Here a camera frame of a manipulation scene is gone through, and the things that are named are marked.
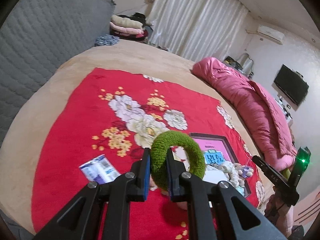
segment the curtain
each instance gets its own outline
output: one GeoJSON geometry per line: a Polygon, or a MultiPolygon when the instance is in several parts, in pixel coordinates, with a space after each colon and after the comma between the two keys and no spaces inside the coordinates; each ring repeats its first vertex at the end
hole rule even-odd
{"type": "Polygon", "coordinates": [[[155,0],[150,43],[193,61],[224,60],[247,13],[238,0],[155,0]]]}

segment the black television screen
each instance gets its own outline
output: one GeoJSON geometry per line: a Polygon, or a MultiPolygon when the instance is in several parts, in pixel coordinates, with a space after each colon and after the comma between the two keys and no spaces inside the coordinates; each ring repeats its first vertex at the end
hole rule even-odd
{"type": "Polygon", "coordinates": [[[297,106],[303,101],[308,92],[308,84],[290,68],[282,65],[274,83],[297,106]]]}

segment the gray quilted headboard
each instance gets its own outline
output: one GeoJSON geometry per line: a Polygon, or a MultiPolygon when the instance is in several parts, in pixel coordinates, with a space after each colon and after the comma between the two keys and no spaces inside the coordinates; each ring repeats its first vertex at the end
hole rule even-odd
{"type": "Polygon", "coordinates": [[[112,0],[19,0],[0,29],[0,145],[23,104],[109,33],[112,0]]]}

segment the pink folded blanket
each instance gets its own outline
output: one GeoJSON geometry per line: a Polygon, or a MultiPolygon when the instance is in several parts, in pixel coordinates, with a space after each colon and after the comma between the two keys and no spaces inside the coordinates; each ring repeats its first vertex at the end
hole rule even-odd
{"type": "Polygon", "coordinates": [[[112,29],[115,31],[121,32],[121,33],[126,33],[126,34],[142,34],[143,30],[142,29],[134,29],[134,28],[126,28],[126,27],[121,27],[118,25],[115,25],[113,22],[110,22],[110,26],[112,29]]]}
{"type": "Polygon", "coordinates": [[[268,164],[278,171],[293,165],[297,150],[288,124],[267,90],[214,57],[194,64],[192,73],[234,105],[268,164]]]}

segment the beige bedsheet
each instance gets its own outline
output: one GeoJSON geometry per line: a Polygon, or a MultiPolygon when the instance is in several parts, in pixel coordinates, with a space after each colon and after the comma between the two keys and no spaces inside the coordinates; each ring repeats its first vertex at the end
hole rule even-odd
{"type": "MultiPolygon", "coordinates": [[[[21,108],[5,137],[0,149],[0,208],[34,233],[31,195],[42,145],[70,94],[96,67],[143,73],[220,100],[251,154],[258,155],[236,111],[213,88],[191,74],[193,64],[175,54],[126,40],[114,46],[91,48],[67,61],[21,108]]],[[[260,177],[266,191],[265,205],[273,193],[272,184],[262,172],[260,177]]]]}

